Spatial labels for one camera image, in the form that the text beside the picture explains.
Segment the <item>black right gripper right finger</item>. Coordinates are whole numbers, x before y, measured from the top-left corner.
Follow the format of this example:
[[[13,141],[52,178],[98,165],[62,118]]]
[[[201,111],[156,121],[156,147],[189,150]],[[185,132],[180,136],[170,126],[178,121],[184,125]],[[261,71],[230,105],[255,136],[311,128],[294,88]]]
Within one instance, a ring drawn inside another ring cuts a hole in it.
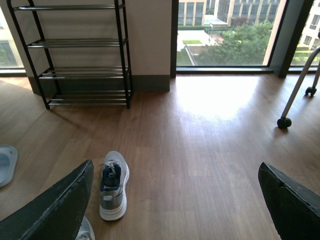
[[[320,196],[267,162],[258,181],[275,229],[282,240],[320,238]]]

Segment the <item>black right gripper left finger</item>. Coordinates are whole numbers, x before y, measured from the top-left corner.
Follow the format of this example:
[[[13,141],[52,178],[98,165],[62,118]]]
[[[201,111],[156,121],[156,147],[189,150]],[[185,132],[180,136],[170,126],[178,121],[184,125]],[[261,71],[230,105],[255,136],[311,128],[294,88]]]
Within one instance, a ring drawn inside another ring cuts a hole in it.
[[[0,222],[2,240],[74,240],[91,196],[94,165],[86,160]]]

